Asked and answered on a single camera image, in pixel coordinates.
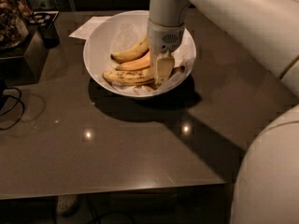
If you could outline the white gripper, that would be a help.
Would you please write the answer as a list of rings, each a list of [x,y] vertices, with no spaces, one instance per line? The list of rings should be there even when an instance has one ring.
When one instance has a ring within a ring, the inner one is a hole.
[[[157,85],[161,85],[169,79],[175,66],[175,58],[171,52],[180,46],[184,31],[184,24],[167,27],[149,20],[147,34],[149,59]]]

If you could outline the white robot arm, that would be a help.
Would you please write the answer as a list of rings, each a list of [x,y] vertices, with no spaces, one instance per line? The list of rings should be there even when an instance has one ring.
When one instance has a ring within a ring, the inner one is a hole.
[[[156,82],[166,80],[189,5],[298,91],[299,0],[150,0],[148,39]],[[235,182],[230,224],[299,224],[299,105],[250,145]]]

